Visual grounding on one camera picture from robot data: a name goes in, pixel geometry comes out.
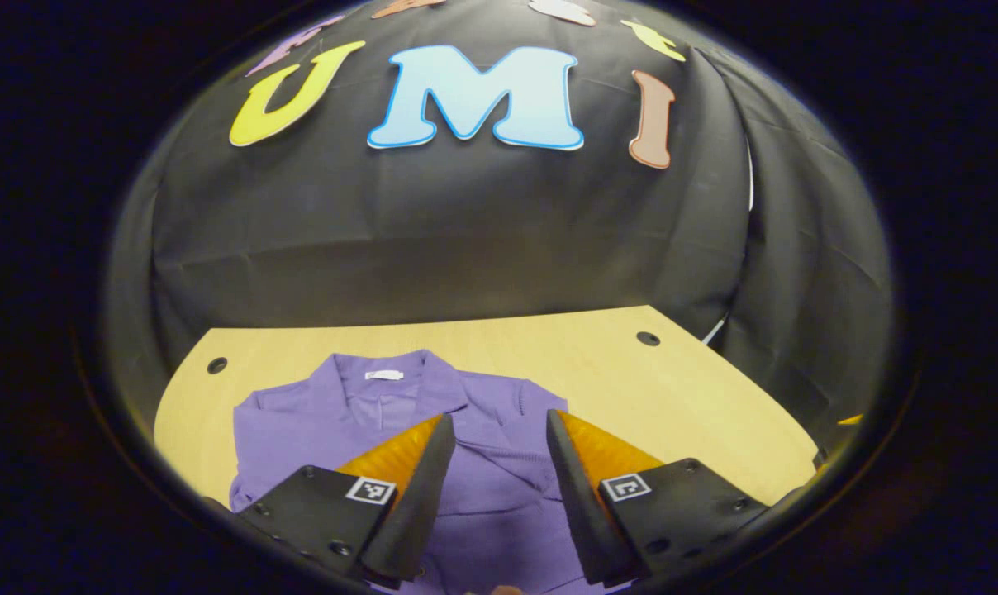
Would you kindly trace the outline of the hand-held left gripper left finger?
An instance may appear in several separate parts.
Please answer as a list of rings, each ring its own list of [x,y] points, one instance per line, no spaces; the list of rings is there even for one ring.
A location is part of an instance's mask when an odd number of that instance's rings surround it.
[[[330,574],[400,587],[419,576],[455,445],[453,418],[428,418],[337,469],[304,464],[238,519]]]

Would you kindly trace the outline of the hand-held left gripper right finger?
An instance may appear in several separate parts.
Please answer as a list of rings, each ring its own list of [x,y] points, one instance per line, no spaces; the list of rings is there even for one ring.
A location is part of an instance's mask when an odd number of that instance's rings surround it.
[[[592,584],[695,571],[768,511],[695,457],[664,463],[565,411],[548,411],[547,445],[583,576]]]

